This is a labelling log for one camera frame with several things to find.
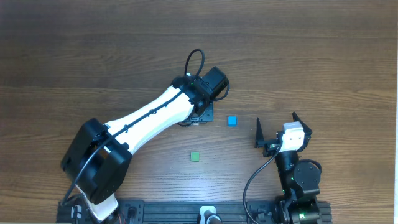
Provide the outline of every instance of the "blue cube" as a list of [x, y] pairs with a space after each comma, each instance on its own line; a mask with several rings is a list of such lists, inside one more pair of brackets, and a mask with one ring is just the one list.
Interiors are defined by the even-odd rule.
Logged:
[[236, 125], [237, 125], [236, 116], [228, 116], [228, 126], [229, 127], [236, 127]]

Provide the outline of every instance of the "wooden table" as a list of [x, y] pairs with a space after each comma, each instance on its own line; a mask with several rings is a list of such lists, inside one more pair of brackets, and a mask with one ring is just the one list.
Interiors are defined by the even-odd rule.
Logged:
[[[140, 149], [117, 197], [240, 201], [266, 161], [256, 118], [274, 138], [296, 111], [314, 131], [300, 155], [322, 164], [318, 198], [334, 222], [392, 222], [397, 3], [387, 0], [1, 1], [0, 222], [54, 222], [70, 184], [60, 160], [81, 124], [154, 100], [198, 47], [202, 75], [227, 74], [228, 97], [214, 122], [172, 126]], [[281, 193], [272, 165], [248, 198]]]

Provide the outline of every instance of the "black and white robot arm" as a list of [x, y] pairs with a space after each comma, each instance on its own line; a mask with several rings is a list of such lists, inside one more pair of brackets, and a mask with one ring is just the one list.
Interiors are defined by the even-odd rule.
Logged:
[[198, 73], [177, 77], [156, 100], [132, 114], [105, 124], [93, 118], [80, 128], [61, 167], [76, 182], [97, 221], [105, 221], [117, 209], [114, 193], [124, 180], [132, 155], [169, 126], [192, 114], [201, 115], [228, 85], [226, 75], [217, 67], [204, 77]]

